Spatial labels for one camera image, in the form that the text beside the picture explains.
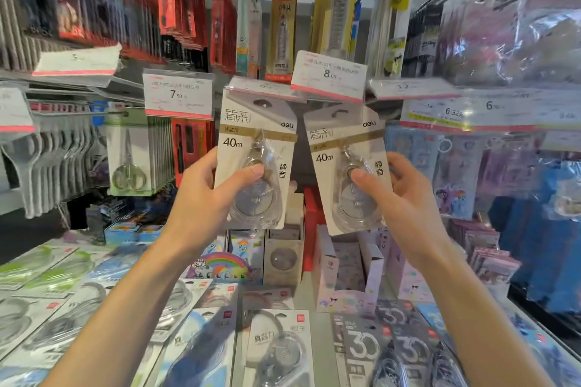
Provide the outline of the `person's right hand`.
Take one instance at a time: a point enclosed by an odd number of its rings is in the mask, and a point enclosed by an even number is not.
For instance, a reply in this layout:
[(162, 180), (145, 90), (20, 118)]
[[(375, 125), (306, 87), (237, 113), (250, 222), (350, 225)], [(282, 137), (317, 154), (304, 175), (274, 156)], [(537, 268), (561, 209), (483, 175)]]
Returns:
[(428, 271), (454, 252), (432, 192), (431, 182), (404, 156), (386, 153), (392, 187), (388, 201), (375, 201), (392, 237), (411, 265)]

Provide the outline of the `person's left hand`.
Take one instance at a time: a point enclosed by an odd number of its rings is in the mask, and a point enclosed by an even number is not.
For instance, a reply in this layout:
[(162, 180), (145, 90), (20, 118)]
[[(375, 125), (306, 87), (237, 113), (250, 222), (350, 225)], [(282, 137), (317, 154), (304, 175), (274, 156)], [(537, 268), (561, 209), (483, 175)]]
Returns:
[(217, 148), (187, 168), (160, 238), (156, 241), (187, 264), (196, 261), (222, 229), (236, 195), (217, 195)]

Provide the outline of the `grey correction tape packet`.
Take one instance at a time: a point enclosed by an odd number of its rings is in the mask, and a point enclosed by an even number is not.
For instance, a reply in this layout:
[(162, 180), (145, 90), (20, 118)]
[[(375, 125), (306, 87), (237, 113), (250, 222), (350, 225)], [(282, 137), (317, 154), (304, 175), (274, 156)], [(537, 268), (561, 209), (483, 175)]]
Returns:
[(297, 118), (285, 100), (224, 88), (214, 187), (244, 168), (264, 167), (231, 200), (228, 229), (284, 227), (296, 142)]
[(377, 202), (351, 175), (361, 169), (393, 190), (385, 121), (365, 105), (347, 103), (306, 112), (303, 120), (329, 235), (384, 226)]

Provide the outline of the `person's right forearm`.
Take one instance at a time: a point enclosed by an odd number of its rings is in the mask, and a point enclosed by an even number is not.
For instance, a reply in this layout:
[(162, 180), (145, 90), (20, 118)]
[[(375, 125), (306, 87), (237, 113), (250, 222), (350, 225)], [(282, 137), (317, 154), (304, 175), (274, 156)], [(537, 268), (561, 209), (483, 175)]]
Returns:
[(432, 292), (471, 387), (556, 387), (448, 238), (403, 250)]

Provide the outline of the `person's left forearm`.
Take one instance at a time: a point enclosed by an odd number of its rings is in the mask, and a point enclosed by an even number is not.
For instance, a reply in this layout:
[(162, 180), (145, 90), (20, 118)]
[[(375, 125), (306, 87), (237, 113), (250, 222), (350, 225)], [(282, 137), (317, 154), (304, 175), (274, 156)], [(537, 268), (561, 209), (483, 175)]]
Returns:
[(221, 224), (166, 226), (38, 387), (130, 387), (179, 276)]

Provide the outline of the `row of red black packets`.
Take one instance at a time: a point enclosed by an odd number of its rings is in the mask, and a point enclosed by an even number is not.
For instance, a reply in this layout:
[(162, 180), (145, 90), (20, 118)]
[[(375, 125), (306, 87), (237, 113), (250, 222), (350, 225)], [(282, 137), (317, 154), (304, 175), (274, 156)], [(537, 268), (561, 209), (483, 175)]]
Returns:
[(171, 118), (171, 128), (176, 186), (179, 187), (184, 171), (215, 146), (215, 123)]

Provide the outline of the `red display box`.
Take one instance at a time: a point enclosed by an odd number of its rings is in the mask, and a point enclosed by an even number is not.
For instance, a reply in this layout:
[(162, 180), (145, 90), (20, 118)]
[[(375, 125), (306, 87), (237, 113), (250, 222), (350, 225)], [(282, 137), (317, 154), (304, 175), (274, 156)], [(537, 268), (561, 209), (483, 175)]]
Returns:
[(310, 272), (313, 268), (316, 249), (317, 226), (325, 225), (325, 215), (321, 195), (316, 185), (305, 185), (304, 195), (304, 249), (303, 271)]

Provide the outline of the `rainbow pony display box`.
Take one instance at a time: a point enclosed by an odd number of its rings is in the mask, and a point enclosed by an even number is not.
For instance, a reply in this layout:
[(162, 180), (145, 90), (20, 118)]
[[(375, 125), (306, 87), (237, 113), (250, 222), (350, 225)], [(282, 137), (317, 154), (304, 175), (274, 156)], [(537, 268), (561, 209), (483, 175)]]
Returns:
[(229, 229), (213, 240), (182, 277), (261, 285), (264, 241), (264, 229)]

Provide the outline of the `white cardboard display box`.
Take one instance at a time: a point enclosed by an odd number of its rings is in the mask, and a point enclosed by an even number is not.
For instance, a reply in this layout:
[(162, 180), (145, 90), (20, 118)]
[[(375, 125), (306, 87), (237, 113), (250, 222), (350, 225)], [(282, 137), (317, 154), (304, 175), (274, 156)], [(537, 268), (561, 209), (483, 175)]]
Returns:
[(305, 245), (304, 195), (288, 195), (285, 224), (267, 229), (264, 244), (263, 284), (296, 287), (301, 282)]

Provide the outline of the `white price tag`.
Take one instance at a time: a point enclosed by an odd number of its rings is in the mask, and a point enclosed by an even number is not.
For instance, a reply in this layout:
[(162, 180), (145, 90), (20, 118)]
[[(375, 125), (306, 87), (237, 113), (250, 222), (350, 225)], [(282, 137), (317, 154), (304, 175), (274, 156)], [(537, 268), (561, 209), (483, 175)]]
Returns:
[(283, 99), (288, 102), (307, 103), (307, 99), (293, 90), (290, 85), (267, 80), (233, 76), (225, 88), (240, 93)]
[(33, 76), (112, 76), (117, 71), (122, 45), (43, 51)]
[(309, 51), (298, 51), (290, 87), (320, 101), (364, 102), (367, 65)]
[(142, 74), (146, 116), (214, 120), (214, 75), (167, 69)]
[(0, 86), (0, 133), (33, 133), (36, 131), (25, 90)]
[(460, 97), (461, 90), (439, 77), (372, 78), (366, 85), (366, 100), (434, 99)]
[(540, 92), (530, 89), (476, 91), (469, 96), (469, 126), (473, 132), (533, 130), (540, 98)]
[(544, 100), (535, 121), (540, 128), (581, 131), (581, 98)]
[(399, 125), (444, 133), (473, 132), (473, 113), (467, 98), (406, 99)]

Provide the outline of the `pink cartoon display box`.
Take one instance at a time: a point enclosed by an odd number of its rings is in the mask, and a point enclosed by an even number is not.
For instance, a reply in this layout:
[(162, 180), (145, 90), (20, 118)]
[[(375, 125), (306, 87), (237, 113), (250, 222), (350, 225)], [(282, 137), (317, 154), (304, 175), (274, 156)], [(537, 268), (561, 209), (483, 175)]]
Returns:
[(311, 279), (316, 310), (373, 316), (380, 293), (384, 258), (374, 233), (331, 236), (317, 225)]

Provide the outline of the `row of green scissors packets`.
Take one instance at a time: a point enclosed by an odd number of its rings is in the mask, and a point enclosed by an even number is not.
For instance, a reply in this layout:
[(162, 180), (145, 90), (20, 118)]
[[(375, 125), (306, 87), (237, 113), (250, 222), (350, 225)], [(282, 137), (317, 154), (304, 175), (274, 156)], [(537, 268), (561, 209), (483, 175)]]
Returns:
[(113, 196), (147, 197), (174, 181), (170, 118), (117, 108), (106, 115), (105, 130)]

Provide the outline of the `row of pastel sticker packets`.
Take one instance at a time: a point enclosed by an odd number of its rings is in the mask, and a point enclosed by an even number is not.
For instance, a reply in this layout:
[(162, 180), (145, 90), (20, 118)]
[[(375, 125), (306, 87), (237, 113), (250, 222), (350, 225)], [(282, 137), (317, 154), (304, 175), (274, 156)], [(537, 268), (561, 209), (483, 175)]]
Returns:
[(395, 124), (385, 145), (431, 180), (442, 217), (469, 220), (483, 201), (505, 197), (581, 221), (581, 130), (449, 134)]

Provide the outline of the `blue cartoon display box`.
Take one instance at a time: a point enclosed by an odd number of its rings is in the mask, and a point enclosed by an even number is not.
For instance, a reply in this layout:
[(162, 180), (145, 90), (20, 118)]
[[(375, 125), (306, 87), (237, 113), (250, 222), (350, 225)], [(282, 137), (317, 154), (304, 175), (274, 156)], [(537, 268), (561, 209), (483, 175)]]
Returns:
[(117, 222), (104, 231), (105, 243), (109, 246), (121, 244), (151, 244), (161, 235), (164, 225)]

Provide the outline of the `stack of pink notebooks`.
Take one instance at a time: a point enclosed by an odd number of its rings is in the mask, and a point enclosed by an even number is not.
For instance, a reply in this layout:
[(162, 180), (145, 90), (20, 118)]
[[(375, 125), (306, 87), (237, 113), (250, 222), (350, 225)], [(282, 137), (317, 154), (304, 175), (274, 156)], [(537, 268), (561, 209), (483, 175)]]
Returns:
[(500, 248), (500, 233), (477, 220), (451, 219), (448, 233), (465, 253), (470, 268), (490, 289), (507, 291), (521, 262)]

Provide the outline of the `light blue hanging packet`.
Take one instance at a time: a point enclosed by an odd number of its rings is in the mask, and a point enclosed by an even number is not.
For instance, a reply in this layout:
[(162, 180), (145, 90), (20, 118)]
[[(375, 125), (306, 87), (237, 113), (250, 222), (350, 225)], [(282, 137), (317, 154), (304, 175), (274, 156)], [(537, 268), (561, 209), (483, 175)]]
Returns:
[(258, 1), (238, 0), (236, 74), (259, 79), (262, 40), (262, 10)]

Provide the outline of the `row of black hanging packets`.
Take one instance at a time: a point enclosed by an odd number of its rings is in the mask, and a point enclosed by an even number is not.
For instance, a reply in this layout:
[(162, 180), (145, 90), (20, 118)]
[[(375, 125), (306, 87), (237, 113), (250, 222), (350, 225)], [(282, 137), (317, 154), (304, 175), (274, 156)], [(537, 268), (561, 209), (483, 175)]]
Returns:
[(443, 4), (427, 5), (410, 19), (402, 77), (432, 77)]

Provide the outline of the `row of slim red packets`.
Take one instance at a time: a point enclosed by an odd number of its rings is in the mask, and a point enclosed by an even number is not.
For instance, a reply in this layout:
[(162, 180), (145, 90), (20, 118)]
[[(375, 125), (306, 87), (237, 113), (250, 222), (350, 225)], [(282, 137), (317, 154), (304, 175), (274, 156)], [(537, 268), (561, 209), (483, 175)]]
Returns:
[(213, 68), (235, 75), (237, 11), (232, 0), (212, 0), (209, 62)]

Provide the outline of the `black correction tape packet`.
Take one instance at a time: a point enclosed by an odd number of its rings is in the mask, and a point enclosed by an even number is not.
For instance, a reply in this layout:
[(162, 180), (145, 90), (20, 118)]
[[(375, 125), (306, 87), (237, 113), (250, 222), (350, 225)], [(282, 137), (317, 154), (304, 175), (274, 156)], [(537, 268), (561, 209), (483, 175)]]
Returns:
[(332, 314), (339, 387), (373, 387), (376, 365), (391, 341), (391, 327), (381, 320)]
[(374, 387), (468, 387), (448, 342), (410, 302), (380, 300), (376, 315), (392, 339), (378, 360)]

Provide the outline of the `orange hanging refill packet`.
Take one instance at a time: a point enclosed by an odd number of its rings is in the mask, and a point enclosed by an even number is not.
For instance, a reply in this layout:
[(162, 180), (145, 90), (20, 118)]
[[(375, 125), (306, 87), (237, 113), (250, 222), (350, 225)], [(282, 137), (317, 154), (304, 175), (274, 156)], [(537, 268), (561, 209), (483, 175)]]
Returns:
[(294, 71), (297, 0), (271, 0), (265, 79), (290, 84)]

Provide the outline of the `blue yellow hanging packet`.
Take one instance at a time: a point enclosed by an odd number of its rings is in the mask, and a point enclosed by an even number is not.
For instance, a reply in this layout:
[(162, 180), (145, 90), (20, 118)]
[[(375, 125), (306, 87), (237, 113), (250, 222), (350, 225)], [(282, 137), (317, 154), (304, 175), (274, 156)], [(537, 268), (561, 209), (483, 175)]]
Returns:
[(369, 26), (367, 79), (402, 74), (412, 0), (375, 0)]

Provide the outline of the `dark blue correction tape packet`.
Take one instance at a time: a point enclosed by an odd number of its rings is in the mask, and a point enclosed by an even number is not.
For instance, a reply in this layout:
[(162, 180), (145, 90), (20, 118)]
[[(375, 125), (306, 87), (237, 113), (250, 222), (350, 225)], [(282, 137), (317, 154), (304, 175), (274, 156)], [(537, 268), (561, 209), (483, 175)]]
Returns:
[(148, 387), (231, 387), (238, 309), (236, 283), (214, 283), (170, 338)]

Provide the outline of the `white correction tape packet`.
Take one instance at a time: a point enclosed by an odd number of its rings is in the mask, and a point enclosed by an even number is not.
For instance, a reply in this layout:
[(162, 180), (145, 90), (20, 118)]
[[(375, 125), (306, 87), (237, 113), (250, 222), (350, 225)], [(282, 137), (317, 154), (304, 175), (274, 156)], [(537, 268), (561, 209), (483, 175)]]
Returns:
[(251, 312), (242, 387), (315, 387), (308, 310)]

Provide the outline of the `row of blue hanging bags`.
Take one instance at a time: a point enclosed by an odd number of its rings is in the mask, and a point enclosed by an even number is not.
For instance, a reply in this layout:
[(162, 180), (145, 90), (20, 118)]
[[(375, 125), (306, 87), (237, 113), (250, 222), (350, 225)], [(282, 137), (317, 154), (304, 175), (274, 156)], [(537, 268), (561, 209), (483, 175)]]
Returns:
[(527, 191), (488, 211), (500, 248), (520, 262), (511, 284), (550, 314), (581, 315), (581, 160), (545, 162)]

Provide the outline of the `yellow hanging tape packet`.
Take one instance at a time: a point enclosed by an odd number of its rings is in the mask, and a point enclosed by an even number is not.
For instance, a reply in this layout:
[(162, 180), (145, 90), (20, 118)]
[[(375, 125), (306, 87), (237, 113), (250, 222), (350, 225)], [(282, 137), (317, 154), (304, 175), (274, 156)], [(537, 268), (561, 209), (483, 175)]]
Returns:
[(311, 18), (311, 52), (347, 60), (355, 0), (315, 0)]

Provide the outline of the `row of grey hanging packets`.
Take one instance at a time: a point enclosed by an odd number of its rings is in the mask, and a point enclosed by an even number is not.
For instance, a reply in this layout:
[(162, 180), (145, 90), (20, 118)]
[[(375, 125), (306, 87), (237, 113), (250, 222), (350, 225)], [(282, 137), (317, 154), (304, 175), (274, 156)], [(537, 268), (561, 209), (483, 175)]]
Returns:
[(94, 115), (34, 113), (32, 131), (0, 132), (0, 155), (16, 171), (26, 219), (109, 185), (105, 137)]

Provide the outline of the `green correction tape packet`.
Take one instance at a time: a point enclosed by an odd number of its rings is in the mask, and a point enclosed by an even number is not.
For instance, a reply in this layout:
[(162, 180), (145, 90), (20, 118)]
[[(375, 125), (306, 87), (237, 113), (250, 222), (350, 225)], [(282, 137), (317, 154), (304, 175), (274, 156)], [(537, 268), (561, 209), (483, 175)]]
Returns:
[(39, 245), (0, 265), (0, 291), (17, 291), (77, 249), (76, 246)]
[(28, 298), (66, 298), (108, 256), (108, 250), (77, 249), (27, 282), (18, 290), (17, 295)]

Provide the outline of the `row of pink clear packets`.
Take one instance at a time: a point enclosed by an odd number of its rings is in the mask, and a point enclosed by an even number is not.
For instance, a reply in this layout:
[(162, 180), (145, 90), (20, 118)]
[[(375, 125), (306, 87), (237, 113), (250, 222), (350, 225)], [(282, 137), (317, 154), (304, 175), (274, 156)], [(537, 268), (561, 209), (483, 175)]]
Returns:
[(434, 73), (462, 87), (581, 87), (581, 0), (445, 2)]

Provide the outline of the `pile of blue patterned packets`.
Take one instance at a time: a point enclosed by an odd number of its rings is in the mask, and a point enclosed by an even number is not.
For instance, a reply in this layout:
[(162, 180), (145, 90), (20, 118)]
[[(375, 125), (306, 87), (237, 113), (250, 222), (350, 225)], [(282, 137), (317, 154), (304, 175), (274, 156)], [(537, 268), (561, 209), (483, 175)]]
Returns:
[[(454, 341), (437, 305), (418, 302), (414, 307), (455, 352)], [(556, 387), (581, 387), (581, 363), (512, 302), (502, 302), (501, 307)]]

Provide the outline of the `pile of clear tape packets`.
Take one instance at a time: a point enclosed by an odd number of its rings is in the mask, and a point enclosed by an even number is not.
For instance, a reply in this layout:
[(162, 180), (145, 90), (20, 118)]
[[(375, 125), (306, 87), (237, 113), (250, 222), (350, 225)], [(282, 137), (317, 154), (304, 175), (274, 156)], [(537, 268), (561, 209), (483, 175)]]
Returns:
[[(144, 387), (163, 345), (204, 295), (211, 279), (180, 278), (156, 325), (131, 387)], [(86, 280), (58, 311), (0, 363), (0, 387), (37, 387), (118, 283)]]

